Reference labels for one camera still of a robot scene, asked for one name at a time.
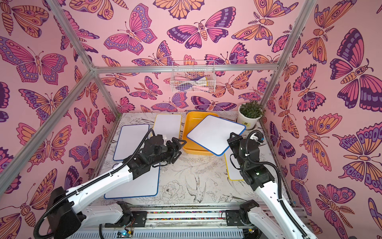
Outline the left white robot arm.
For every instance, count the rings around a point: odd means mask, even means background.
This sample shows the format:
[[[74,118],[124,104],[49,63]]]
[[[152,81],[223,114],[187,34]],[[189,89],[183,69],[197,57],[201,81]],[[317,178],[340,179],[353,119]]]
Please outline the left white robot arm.
[[[118,201],[113,205],[94,208],[89,208],[89,204],[152,168],[174,164],[186,144],[185,140],[176,137],[164,141],[161,134],[149,129],[133,154],[116,168],[76,187],[67,190],[59,187],[53,190],[46,212],[35,224],[34,238],[66,239],[80,228],[93,225],[130,226],[133,223],[133,214],[127,203]]]

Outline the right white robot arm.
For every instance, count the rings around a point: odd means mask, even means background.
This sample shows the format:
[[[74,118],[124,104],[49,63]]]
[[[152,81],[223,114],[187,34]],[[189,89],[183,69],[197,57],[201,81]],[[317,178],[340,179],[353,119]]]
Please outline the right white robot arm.
[[[263,200],[273,219],[254,200],[241,204],[240,219],[252,224],[269,239],[315,239],[316,235],[304,224],[282,194],[282,176],[275,164],[260,161],[260,145],[264,136],[254,130],[244,138],[234,132],[227,140],[232,156],[237,160],[240,175]]]

